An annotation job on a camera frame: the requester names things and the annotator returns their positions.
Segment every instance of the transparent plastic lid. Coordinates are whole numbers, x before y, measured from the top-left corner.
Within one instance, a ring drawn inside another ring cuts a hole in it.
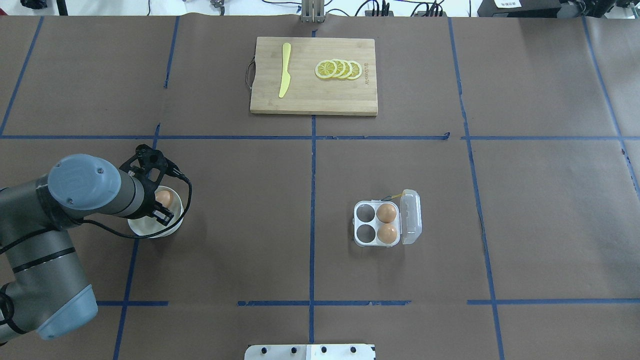
[[[420,195],[415,190],[405,189],[400,197],[400,226],[404,245],[415,243],[422,234]]]

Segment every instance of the knife blade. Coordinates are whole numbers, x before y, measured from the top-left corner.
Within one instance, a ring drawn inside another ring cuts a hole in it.
[[[289,57],[291,56],[291,44],[286,42],[282,44],[282,79],[280,80],[279,98],[283,98],[289,89],[291,75],[289,75]]]

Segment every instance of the cutting board handle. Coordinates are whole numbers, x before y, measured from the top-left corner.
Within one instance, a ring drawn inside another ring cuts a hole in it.
[[[251,83],[249,83],[249,75],[250,75],[252,65],[253,65],[253,79],[251,80]],[[249,88],[249,90],[252,90],[254,80],[255,80],[255,56],[253,57],[253,59],[251,59],[251,62],[249,63],[249,65],[247,65],[246,74],[244,75],[244,82],[246,83],[246,86]]]

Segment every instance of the cutting board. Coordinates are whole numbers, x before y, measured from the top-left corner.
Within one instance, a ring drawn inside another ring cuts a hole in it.
[[[291,44],[291,83],[283,98],[282,44]],[[355,60],[363,67],[356,80],[319,79],[316,65],[334,58]],[[255,79],[251,93],[252,113],[303,115],[378,114],[376,44],[359,38],[259,37],[255,46]]]

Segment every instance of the brown egg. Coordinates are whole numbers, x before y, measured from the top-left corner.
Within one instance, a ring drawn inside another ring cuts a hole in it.
[[[169,205],[173,202],[173,193],[168,190],[160,190],[156,193],[156,201],[162,206],[169,208]]]
[[[382,204],[378,208],[378,219],[384,223],[390,223],[396,219],[397,211],[396,207],[391,204]]]
[[[378,229],[378,239],[385,244],[393,243],[398,236],[398,230],[391,224],[384,224]]]

